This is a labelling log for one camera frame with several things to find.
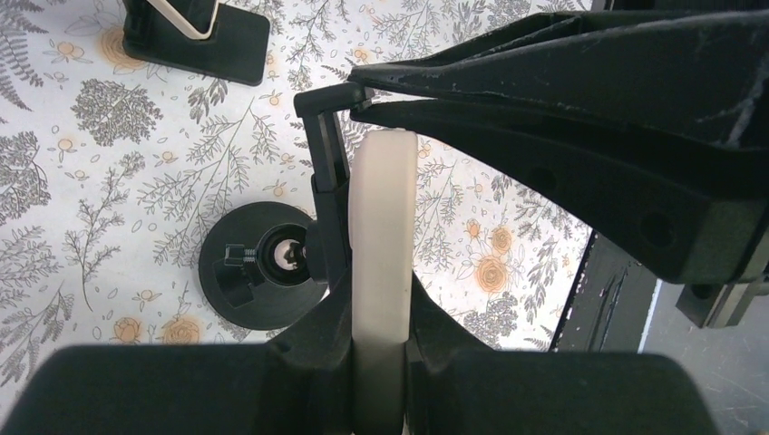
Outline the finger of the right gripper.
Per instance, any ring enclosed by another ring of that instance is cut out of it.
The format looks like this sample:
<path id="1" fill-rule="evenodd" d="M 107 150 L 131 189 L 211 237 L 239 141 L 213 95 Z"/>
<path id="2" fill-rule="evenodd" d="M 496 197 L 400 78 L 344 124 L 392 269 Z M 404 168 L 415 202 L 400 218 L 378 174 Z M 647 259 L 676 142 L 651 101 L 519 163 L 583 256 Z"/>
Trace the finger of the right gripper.
<path id="1" fill-rule="evenodd" d="M 541 13 L 420 59 L 355 67 L 349 80 L 764 147 L 768 13 Z"/>
<path id="2" fill-rule="evenodd" d="M 725 284 L 767 270 L 767 150 L 456 101 L 378 103 L 352 118 L 439 140 L 497 169 L 669 282 Z"/>

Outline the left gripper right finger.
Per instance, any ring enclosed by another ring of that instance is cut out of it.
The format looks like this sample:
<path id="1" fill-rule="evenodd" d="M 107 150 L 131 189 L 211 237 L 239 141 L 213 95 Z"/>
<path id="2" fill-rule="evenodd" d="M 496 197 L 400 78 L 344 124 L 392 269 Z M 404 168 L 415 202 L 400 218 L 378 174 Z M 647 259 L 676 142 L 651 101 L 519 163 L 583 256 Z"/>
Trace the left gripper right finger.
<path id="1" fill-rule="evenodd" d="M 643 353 L 499 351 L 412 282 L 405 347 L 412 434 L 715 434 L 695 383 Z"/>

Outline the black folding phone stand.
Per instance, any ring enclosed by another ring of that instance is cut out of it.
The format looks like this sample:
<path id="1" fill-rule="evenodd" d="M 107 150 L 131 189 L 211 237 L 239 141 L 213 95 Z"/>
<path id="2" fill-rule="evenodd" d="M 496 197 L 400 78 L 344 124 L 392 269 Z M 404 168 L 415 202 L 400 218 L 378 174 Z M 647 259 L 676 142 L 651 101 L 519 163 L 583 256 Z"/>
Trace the black folding phone stand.
<path id="1" fill-rule="evenodd" d="M 209 26 L 203 15 L 213 1 L 169 1 L 200 31 Z M 271 24 L 261 14 L 219 2 L 211 37 L 188 39 L 148 1 L 125 1 L 124 51 L 134 59 L 205 74 L 231 82 L 262 83 Z"/>

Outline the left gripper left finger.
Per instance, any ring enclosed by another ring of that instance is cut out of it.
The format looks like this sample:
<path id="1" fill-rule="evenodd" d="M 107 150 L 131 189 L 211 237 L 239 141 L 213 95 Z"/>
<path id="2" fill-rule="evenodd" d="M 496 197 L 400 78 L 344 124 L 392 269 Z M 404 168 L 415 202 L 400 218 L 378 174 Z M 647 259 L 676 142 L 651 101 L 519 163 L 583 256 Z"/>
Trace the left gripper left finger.
<path id="1" fill-rule="evenodd" d="M 349 434 L 351 279 L 266 343 L 54 353 L 5 434 Z"/>

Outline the black round-base stand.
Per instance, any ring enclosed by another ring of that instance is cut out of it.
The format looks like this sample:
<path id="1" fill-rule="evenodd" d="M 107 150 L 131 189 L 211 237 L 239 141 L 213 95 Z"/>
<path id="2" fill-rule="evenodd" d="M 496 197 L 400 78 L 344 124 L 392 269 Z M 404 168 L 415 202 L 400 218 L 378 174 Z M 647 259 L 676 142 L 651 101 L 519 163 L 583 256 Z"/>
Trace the black round-base stand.
<path id="1" fill-rule="evenodd" d="M 205 236 L 200 286 L 214 311 L 250 330 L 284 328 L 311 311 L 351 266 L 350 168 L 339 112 L 363 109 L 372 90 L 344 82 L 294 99 L 311 157 L 316 214 L 275 201 L 223 216 Z"/>

